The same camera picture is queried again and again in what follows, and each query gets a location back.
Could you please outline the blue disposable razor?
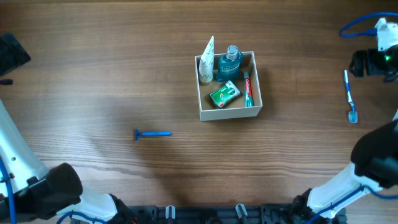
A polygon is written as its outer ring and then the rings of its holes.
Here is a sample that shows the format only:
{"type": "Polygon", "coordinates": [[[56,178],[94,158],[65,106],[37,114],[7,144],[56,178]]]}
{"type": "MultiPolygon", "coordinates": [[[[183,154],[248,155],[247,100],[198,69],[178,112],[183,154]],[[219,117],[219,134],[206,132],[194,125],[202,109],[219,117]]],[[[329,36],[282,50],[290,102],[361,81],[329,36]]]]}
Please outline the blue disposable razor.
{"type": "Polygon", "coordinates": [[[134,139],[135,142],[139,142],[141,137],[159,137],[159,136],[171,136],[172,133],[170,131],[146,131],[140,132],[139,129],[134,130],[134,139]]]}

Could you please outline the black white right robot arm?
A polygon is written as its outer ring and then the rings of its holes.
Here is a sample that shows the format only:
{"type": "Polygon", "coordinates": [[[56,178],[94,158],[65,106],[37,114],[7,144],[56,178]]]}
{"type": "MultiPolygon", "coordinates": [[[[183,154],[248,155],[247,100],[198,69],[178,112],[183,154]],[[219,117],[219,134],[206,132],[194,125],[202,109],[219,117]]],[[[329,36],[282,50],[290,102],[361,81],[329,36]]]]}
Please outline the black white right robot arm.
{"type": "MultiPolygon", "coordinates": [[[[397,46],[359,50],[348,71],[356,78],[383,75],[397,81],[397,46]]],[[[397,185],[397,118],[361,137],[349,164],[327,183],[295,197],[287,216],[291,223],[326,223],[357,199],[397,185]]]]}

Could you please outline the white leaf-print tube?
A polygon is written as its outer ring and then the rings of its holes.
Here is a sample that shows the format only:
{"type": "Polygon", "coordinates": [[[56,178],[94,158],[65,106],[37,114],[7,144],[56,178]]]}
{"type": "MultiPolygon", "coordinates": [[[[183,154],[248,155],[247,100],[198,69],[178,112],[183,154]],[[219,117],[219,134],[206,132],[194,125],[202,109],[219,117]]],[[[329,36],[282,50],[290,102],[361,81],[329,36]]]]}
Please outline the white leaf-print tube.
{"type": "Polygon", "coordinates": [[[214,75],[214,37],[209,40],[204,52],[200,57],[198,67],[199,81],[207,85],[212,82],[214,75]]]}

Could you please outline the blue white toothbrush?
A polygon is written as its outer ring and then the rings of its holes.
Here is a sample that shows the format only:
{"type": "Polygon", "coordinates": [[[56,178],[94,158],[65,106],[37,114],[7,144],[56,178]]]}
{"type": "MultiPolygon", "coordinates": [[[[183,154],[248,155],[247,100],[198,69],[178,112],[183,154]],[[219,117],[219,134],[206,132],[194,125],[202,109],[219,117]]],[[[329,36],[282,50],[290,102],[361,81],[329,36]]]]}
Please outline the blue white toothbrush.
{"type": "Polygon", "coordinates": [[[348,112],[348,121],[350,123],[357,123],[358,122],[358,113],[355,109],[355,105],[353,99],[351,97],[351,90],[349,85],[349,78],[348,78],[348,71],[344,70],[343,72],[344,82],[345,82],[345,89],[346,89],[346,96],[348,103],[351,107],[351,110],[348,112]]]}

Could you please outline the green white toothpaste tube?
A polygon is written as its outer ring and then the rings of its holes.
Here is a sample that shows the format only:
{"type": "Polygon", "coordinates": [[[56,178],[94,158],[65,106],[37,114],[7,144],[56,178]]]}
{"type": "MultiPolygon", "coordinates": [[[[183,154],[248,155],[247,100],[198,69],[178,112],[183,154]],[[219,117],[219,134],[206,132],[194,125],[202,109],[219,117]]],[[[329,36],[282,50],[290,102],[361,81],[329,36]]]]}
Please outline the green white toothpaste tube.
{"type": "Polygon", "coordinates": [[[244,72],[244,97],[245,107],[253,107],[254,101],[252,97],[251,79],[249,77],[249,72],[244,72]]]}

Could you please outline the blue mouthwash bottle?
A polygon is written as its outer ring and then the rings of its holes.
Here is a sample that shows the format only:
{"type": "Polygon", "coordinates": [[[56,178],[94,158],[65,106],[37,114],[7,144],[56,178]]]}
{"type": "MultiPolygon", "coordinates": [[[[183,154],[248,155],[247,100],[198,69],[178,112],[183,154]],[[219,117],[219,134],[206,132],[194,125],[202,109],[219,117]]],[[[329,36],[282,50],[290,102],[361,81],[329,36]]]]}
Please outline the blue mouthwash bottle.
{"type": "Polygon", "coordinates": [[[230,45],[226,55],[218,60],[216,80],[226,82],[239,77],[239,68],[243,62],[243,55],[235,45],[230,45]]]}

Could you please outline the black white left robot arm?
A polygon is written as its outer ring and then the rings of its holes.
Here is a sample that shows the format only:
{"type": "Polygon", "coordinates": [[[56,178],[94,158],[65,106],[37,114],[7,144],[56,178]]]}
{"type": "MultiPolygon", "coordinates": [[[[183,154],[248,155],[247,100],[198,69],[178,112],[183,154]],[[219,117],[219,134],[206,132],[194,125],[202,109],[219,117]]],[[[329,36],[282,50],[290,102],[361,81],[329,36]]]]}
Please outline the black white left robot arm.
{"type": "Polygon", "coordinates": [[[84,187],[74,168],[49,169],[31,151],[5,106],[1,106],[1,223],[135,223],[133,212],[116,196],[84,187]]]}

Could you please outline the green soap packet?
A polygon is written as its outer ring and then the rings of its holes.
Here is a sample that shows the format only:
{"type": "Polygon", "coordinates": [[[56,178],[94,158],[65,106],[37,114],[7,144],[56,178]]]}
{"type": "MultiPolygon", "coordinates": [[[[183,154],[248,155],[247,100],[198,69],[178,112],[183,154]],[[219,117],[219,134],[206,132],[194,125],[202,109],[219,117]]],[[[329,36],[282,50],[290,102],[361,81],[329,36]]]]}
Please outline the green soap packet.
{"type": "Polygon", "coordinates": [[[240,90],[232,81],[227,81],[220,89],[210,93],[213,104],[222,109],[241,95],[240,90]]]}

